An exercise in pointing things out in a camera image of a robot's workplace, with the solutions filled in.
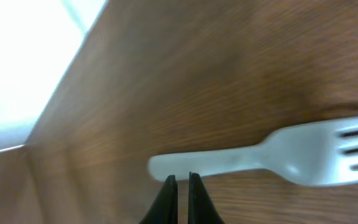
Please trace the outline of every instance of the plastic utensil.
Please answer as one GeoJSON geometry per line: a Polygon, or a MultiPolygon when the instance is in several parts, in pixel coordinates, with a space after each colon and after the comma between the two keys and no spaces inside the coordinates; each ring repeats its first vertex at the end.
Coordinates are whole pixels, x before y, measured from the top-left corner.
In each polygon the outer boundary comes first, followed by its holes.
{"type": "Polygon", "coordinates": [[[290,126],[274,131],[255,146],[153,156],[149,172],[160,181],[168,175],[188,179],[251,169],[267,169],[300,185],[358,182],[358,117],[290,126]]]}

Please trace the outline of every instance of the wooden table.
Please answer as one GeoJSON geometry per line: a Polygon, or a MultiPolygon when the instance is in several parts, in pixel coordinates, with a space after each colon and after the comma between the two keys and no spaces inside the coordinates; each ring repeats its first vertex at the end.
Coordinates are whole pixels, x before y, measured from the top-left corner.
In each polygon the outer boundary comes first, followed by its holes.
{"type": "MultiPolygon", "coordinates": [[[[151,156],[353,115],[358,1],[112,0],[11,154],[29,170],[38,222],[138,223],[162,186],[151,156]]],[[[203,181],[226,223],[358,223],[358,184],[302,187],[262,170],[203,181]]]]}

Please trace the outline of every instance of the fork handle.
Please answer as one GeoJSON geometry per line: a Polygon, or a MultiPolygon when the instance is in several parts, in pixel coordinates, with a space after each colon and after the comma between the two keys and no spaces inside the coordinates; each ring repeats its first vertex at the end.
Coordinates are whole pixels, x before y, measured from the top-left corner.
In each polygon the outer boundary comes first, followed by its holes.
{"type": "Polygon", "coordinates": [[[169,175],[176,180],[189,179],[189,172],[200,176],[224,174],[240,170],[261,169],[258,146],[240,147],[203,152],[184,152],[153,156],[149,159],[149,172],[159,181],[169,175]]]}

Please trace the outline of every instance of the fork head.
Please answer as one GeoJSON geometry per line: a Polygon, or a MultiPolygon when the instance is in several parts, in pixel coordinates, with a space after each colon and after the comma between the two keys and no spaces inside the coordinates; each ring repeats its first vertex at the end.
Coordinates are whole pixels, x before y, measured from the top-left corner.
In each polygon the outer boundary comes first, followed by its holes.
{"type": "Polygon", "coordinates": [[[308,186],[358,182],[358,117],[279,129],[264,144],[264,166],[291,182],[308,186]]]}

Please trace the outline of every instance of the white plastic fork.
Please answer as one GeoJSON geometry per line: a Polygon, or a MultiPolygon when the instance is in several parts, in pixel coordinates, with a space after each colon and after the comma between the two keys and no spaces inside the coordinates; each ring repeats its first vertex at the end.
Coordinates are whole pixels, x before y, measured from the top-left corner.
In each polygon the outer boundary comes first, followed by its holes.
{"type": "Polygon", "coordinates": [[[358,117],[290,126],[274,131],[255,146],[153,156],[149,172],[164,181],[185,180],[189,172],[209,176],[267,169],[300,185],[343,185],[358,182],[358,117]]]}

